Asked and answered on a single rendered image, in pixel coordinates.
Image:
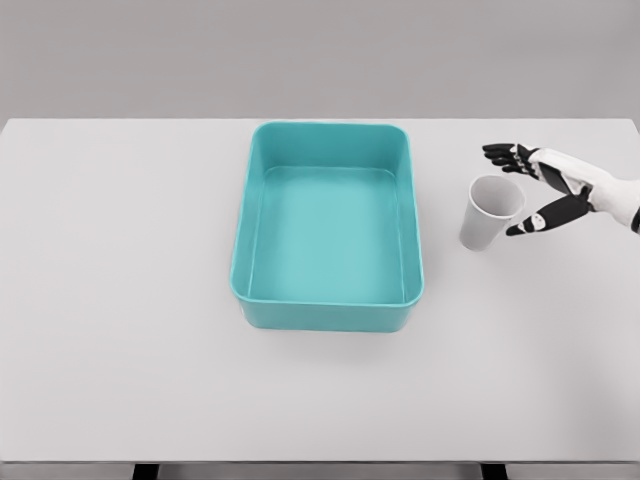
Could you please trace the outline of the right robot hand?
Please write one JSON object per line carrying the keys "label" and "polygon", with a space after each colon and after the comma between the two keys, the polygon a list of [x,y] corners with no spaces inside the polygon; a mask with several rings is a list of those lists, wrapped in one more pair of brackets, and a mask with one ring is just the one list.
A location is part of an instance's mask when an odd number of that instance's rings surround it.
{"label": "right robot hand", "polygon": [[484,156],[503,172],[529,176],[562,194],[560,199],[509,227],[509,237],[546,232],[607,209],[606,188],[612,176],[592,164],[550,148],[523,144],[496,143],[482,149]]}

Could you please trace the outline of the white paper cup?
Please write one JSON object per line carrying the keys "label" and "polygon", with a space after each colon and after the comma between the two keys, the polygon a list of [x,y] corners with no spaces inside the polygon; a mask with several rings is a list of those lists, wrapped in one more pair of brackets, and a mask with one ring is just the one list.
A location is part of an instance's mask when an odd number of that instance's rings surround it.
{"label": "white paper cup", "polygon": [[525,195],[519,185],[499,175],[475,178],[468,190],[459,233],[460,242],[472,251],[484,251],[520,214]]}

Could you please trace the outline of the teal plastic basket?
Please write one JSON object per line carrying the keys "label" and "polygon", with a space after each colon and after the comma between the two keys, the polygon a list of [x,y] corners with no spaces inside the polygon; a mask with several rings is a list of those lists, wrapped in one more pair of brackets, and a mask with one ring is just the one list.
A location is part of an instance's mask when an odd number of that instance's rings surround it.
{"label": "teal plastic basket", "polygon": [[259,125],[229,281],[257,328],[402,329],[424,291],[408,134],[384,123]]}

